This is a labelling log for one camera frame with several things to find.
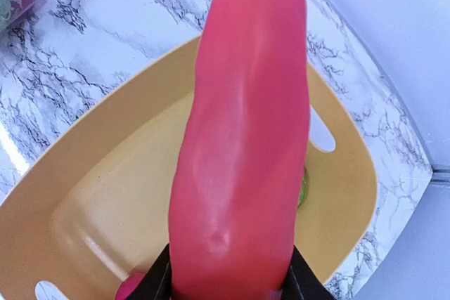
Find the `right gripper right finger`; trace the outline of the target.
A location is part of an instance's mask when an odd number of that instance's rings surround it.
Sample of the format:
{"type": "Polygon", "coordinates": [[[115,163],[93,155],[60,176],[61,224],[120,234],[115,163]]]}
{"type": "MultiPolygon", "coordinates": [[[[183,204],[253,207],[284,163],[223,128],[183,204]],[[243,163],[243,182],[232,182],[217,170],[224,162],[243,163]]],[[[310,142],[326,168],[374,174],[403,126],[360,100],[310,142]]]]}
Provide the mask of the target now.
{"type": "Polygon", "coordinates": [[[321,284],[297,247],[283,283],[281,300],[335,300],[321,284]]]}

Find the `green toy bitter gourd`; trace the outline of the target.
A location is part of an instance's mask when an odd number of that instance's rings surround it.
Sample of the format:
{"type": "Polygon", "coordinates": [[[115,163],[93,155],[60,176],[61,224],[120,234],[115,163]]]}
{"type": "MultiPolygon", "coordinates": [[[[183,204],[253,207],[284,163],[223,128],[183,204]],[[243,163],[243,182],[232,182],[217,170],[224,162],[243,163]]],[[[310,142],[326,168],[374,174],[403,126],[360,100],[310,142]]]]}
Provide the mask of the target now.
{"type": "Polygon", "coordinates": [[[302,177],[302,187],[301,187],[301,191],[300,191],[300,198],[299,198],[299,202],[298,202],[298,206],[297,208],[299,209],[304,201],[307,198],[308,195],[308,189],[309,189],[309,174],[308,171],[305,169],[304,173],[303,173],[303,177],[302,177]]]}

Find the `orange toy carrot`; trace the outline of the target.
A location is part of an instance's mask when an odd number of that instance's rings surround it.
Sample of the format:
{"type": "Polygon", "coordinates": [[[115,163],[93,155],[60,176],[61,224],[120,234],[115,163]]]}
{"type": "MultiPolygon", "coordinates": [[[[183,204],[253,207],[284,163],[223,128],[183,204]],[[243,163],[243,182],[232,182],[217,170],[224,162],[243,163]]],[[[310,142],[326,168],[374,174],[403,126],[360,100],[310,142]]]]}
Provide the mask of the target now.
{"type": "Polygon", "coordinates": [[[169,206],[176,299],[277,299],[309,139],[305,0],[212,0],[169,206]]]}

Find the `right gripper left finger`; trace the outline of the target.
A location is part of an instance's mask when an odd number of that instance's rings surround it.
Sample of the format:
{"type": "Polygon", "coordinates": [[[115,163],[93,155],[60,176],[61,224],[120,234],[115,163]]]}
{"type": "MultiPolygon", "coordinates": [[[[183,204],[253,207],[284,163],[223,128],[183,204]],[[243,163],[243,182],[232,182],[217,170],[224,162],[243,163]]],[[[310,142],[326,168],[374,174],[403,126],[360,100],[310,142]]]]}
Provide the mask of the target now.
{"type": "Polygon", "coordinates": [[[171,297],[172,268],[167,244],[128,300],[170,300],[171,297]]]}

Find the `red toy fruit front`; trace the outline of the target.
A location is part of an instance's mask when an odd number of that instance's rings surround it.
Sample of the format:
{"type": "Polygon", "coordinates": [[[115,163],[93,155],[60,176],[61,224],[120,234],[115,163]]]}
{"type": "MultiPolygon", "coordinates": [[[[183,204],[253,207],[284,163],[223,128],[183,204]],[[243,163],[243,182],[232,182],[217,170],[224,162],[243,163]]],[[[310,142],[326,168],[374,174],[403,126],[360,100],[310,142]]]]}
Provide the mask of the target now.
{"type": "Polygon", "coordinates": [[[119,287],[115,300],[125,300],[139,285],[145,277],[143,273],[130,275],[119,287]]]}

